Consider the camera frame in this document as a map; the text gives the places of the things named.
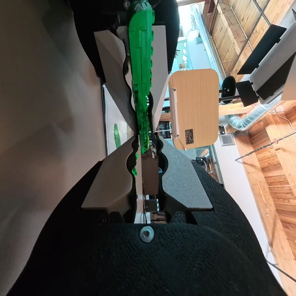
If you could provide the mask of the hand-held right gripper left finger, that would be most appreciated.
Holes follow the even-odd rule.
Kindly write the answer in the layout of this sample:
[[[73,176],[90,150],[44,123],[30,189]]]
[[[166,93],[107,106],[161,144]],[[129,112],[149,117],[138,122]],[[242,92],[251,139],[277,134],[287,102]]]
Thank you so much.
[[[94,178],[82,204],[85,210],[119,212],[126,223],[134,223],[137,210],[136,180],[133,169],[139,137],[132,136],[109,154]]]

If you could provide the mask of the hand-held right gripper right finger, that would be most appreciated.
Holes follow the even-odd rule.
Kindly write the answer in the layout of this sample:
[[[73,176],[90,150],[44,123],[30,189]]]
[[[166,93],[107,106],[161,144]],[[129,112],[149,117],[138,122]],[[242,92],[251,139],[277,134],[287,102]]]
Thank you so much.
[[[171,217],[176,212],[185,214],[213,210],[192,161],[166,139],[157,137],[160,207]]]

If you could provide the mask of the white wall vent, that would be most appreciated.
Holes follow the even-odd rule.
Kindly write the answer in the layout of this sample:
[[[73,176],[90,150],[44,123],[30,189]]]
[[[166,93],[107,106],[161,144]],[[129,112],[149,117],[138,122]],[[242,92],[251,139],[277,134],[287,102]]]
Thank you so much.
[[[231,133],[219,135],[219,140],[222,147],[235,145],[234,137]]]

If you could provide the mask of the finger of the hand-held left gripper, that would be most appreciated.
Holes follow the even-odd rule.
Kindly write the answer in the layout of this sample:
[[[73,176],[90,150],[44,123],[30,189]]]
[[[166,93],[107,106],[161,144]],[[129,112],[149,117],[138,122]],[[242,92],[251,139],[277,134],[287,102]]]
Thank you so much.
[[[150,92],[153,98],[153,108],[151,111],[152,132],[155,132],[161,117],[169,74],[165,26],[153,25],[152,30],[154,32],[154,39],[152,41],[152,86]]]
[[[127,53],[125,43],[109,30],[94,32],[105,86],[127,125],[139,135],[136,112],[132,106],[132,91],[125,78]]]

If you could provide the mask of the large tan wooden board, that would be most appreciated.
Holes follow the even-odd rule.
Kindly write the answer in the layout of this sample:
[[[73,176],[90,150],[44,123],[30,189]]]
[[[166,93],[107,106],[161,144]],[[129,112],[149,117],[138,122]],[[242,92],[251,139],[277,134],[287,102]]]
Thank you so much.
[[[218,138],[219,76],[213,69],[180,70],[168,82],[173,144],[188,150]]]

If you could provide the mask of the white instruction booklet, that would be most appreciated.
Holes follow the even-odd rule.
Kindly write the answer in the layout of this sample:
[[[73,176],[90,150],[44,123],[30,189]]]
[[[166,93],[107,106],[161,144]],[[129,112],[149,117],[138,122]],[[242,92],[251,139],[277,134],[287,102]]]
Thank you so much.
[[[102,107],[105,150],[106,156],[108,156],[135,134],[122,116],[105,85],[102,86]]]

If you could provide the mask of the grey desk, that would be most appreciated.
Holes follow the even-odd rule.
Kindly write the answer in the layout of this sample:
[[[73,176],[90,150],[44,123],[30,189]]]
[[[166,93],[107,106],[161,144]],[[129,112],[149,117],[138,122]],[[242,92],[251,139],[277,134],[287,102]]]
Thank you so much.
[[[1,1],[1,295],[63,294],[106,157],[101,82],[64,1]]]

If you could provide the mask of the silver air duct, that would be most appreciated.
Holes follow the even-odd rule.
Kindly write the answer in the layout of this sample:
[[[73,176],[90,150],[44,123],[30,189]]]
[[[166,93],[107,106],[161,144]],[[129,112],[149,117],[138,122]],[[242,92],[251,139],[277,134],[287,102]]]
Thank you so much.
[[[246,131],[251,128],[255,123],[260,121],[264,116],[273,111],[276,107],[281,105],[284,101],[281,100],[282,95],[280,94],[272,102],[268,104],[261,104],[252,109],[245,115],[244,118],[240,118],[238,115],[227,115],[228,122],[232,128],[238,131]]]
[[[219,76],[219,85],[221,86],[224,78],[226,77],[225,71],[222,66],[222,62],[220,60],[214,41],[205,26],[204,20],[202,18],[202,13],[200,11],[198,4],[194,4],[192,6],[191,14],[194,16],[198,32],[205,46],[205,50],[209,59],[210,68],[217,72]]]

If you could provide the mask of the green brick leaf build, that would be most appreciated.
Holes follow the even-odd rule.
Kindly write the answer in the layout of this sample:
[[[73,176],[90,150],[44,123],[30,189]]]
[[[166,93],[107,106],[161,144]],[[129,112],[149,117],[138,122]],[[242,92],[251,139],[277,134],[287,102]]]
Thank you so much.
[[[149,1],[133,1],[127,12],[132,91],[139,130],[141,154],[149,149],[149,94],[152,86],[152,41],[154,11]]]

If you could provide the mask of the dark brown box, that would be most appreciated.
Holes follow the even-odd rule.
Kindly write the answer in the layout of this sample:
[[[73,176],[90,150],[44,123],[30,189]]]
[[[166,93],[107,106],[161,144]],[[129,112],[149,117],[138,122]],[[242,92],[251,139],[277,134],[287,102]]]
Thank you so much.
[[[158,160],[153,155],[151,150],[141,155],[142,183],[146,195],[158,195],[159,190]]]

